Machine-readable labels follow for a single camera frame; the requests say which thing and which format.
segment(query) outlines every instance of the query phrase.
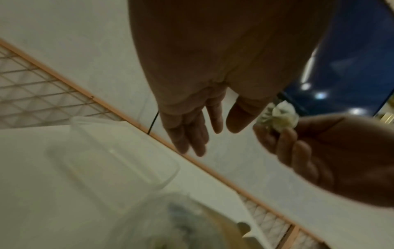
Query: clear plastic lid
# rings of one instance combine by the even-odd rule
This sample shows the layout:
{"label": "clear plastic lid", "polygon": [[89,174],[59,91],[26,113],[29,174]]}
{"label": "clear plastic lid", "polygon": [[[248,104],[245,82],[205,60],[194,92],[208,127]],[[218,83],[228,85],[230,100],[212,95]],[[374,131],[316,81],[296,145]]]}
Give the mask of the clear plastic lid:
{"label": "clear plastic lid", "polygon": [[179,165],[148,135],[126,122],[71,119],[64,163],[111,210],[124,214],[164,188]]}

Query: black cable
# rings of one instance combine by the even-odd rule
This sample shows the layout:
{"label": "black cable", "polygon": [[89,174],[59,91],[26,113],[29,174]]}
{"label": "black cable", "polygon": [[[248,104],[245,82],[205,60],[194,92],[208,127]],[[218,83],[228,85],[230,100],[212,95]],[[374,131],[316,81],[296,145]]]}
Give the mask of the black cable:
{"label": "black cable", "polygon": [[155,116],[155,118],[153,119],[153,122],[152,122],[152,124],[151,124],[151,127],[149,127],[148,135],[151,133],[151,130],[152,130],[152,128],[153,128],[153,125],[155,124],[155,121],[156,121],[157,116],[159,116],[159,111],[157,111],[156,116]]}

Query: wooden frame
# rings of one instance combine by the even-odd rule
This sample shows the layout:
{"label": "wooden frame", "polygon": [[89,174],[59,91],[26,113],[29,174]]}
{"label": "wooden frame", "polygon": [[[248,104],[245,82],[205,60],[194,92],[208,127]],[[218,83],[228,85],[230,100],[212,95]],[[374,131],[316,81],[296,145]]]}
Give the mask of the wooden frame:
{"label": "wooden frame", "polygon": [[[51,76],[59,79],[60,81],[64,82],[65,84],[69,85],[70,87],[72,87],[76,91],[78,91],[78,92],[82,93],[83,95],[91,98],[96,103],[98,103],[98,104],[102,105],[103,107],[107,108],[108,110],[112,111],[113,113],[115,113],[119,117],[123,118],[125,121],[129,122],[130,124],[132,124],[133,126],[138,128],[139,130],[143,131],[144,133],[148,132],[148,128],[147,127],[142,126],[140,123],[138,123],[134,119],[128,117],[127,115],[125,115],[124,113],[119,111],[118,109],[112,107],[111,105],[109,105],[108,103],[103,101],[102,99],[97,98],[96,96],[94,96],[90,92],[86,91],[85,89],[81,88],[80,86],[78,86],[74,82],[72,82],[69,79],[65,78],[64,76],[60,75],[55,70],[53,70],[53,69],[47,67],[46,65],[40,63],[39,61],[37,61],[33,57],[29,56],[25,52],[23,52],[23,51],[19,50],[18,48],[14,47],[13,45],[11,45],[11,44],[7,43],[6,41],[0,39],[0,46],[5,47],[6,49],[12,51],[13,53],[17,54],[18,56],[20,56],[21,58],[25,59],[26,61],[32,63],[35,66],[37,66],[39,69],[45,71],[46,73],[50,74]],[[157,140],[160,143],[164,144],[166,147],[168,147],[171,150],[177,152],[172,144],[170,144],[169,142],[165,141],[163,138],[159,137],[157,134],[150,133],[149,135],[151,137],[153,137],[155,140]],[[288,249],[288,248],[290,248],[292,246],[295,238],[297,237],[299,231],[303,231],[305,234],[309,235],[310,237],[315,239],[317,242],[323,242],[323,240],[321,238],[319,238],[318,236],[314,235],[313,233],[311,233],[307,229],[298,226],[294,221],[288,219],[283,214],[275,211],[270,206],[268,206],[265,203],[261,202],[259,199],[257,199],[256,197],[254,197],[253,195],[251,195],[247,191],[243,190],[242,188],[238,187],[236,184],[234,184],[233,182],[229,181],[228,179],[226,179],[225,177],[223,177],[222,175],[220,175],[216,171],[212,170],[210,167],[202,164],[201,162],[199,162],[198,160],[192,158],[189,155],[180,155],[180,156],[184,157],[189,162],[191,162],[194,165],[196,165],[197,167],[201,168],[202,170],[204,170],[205,172],[207,172],[208,174],[210,174],[211,176],[213,176],[217,180],[221,181],[222,183],[224,183],[228,187],[230,187],[233,190],[237,191],[241,195],[243,195],[246,198],[250,199],[251,201],[255,202],[257,205],[259,205],[262,208],[266,209],[270,213],[274,214],[275,216],[277,216],[280,219],[284,220],[285,222],[289,223],[291,226],[290,226],[289,230],[287,231],[286,235],[283,237],[283,239],[280,242],[280,244],[278,245],[278,247],[277,247],[278,249]]]}

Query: white flower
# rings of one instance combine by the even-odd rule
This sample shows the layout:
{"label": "white flower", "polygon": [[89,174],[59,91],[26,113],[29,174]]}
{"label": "white flower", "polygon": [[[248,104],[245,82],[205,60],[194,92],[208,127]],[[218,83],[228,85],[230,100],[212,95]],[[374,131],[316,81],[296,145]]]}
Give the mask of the white flower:
{"label": "white flower", "polygon": [[257,123],[262,123],[280,133],[286,127],[295,128],[298,119],[299,116],[293,105],[287,101],[283,101],[277,106],[273,103],[269,103],[261,113],[261,116],[257,119]]}

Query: white table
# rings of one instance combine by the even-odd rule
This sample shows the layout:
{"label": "white table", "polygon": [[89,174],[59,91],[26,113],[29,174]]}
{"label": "white table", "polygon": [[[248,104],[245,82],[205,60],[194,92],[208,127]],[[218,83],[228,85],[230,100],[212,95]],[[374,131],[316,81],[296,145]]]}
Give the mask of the white table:
{"label": "white table", "polygon": [[[68,130],[68,126],[0,130],[0,248],[103,247],[113,222],[48,157],[53,146],[68,138]],[[272,248],[236,192],[148,135],[146,142],[162,146],[181,166],[168,189],[181,188],[235,222],[247,222],[252,228],[248,235]]]}

